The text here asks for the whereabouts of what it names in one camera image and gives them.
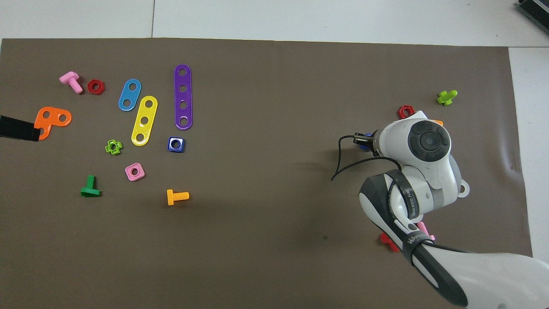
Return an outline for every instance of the red hexagonal nut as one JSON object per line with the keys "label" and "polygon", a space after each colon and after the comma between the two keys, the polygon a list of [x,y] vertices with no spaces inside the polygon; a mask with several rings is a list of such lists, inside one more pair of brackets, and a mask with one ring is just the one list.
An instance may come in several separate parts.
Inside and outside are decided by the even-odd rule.
{"label": "red hexagonal nut", "polygon": [[408,118],[416,111],[413,110],[413,107],[410,105],[403,105],[399,109],[399,119]]}
{"label": "red hexagonal nut", "polygon": [[105,91],[105,83],[98,80],[92,79],[88,83],[88,92],[93,93],[94,95],[100,95]]}

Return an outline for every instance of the pink bolt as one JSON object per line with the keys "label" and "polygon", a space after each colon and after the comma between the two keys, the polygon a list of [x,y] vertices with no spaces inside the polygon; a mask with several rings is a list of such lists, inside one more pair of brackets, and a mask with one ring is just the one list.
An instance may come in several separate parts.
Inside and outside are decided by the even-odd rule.
{"label": "pink bolt", "polygon": [[80,85],[76,81],[78,78],[80,78],[78,74],[74,73],[73,71],[70,71],[67,74],[61,76],[59,80],[64,84],[69,84],[71,88],[74,90],[74,92],[81,93],[82,87],[80,87]]}

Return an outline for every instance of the blue plastic object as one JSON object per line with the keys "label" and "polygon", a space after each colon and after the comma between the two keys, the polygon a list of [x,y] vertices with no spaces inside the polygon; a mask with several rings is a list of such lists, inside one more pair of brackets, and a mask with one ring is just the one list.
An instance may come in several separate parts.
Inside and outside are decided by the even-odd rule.
{"label": "blue plastic object", "polygon": [[[364,134],[364,136],[372,136],[372,133],[366,133],[366,134]],[[359,147],[360,147],[360,149],[365,150],[365,151],[370,151],[371,150],[370,147],[368,147],[368,146],[359,145]]]}
{"label": "blue plastic object", "polygon": [[185,150],[185,140],[181,137],[170,137],[168,140],[168,150],[171,152],[183,152]]}
{"label": "blue plastic object", "polygon": [[[131,85],[135,85],[136,88],[134,90],[131,90]],[[120,94],[120,98],[118,99],[118,107],[124,112],[131,111],[135,108],[140,93],[141,82],[137,79],[128,79],[128,81],[124,84],[124,88],[122,88],[122,93]],[[125,101],[129,101],[130,105],[124,106]]]}

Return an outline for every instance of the green gear-shaped nut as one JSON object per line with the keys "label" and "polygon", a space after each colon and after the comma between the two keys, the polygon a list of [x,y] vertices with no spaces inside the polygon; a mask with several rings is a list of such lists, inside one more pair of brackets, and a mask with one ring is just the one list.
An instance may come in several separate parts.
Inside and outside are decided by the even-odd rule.
{"label": "green gear-shaped nut", "polygon": [[116,140],[108,141],[107,145],[105,146],[105,151],[109,152],[113,156],[119,155],[121,149],[122,149],[122,143]]}

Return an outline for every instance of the blue cube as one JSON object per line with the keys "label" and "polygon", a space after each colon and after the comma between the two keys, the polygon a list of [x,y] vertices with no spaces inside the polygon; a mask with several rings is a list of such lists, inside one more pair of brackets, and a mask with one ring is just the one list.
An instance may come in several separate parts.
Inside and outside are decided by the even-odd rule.
{"label": "blue cube", "polygon": [[168,150],[171,152],[183,152],[185,149],[185,140],[181,137],[170,137],[168,140]]}

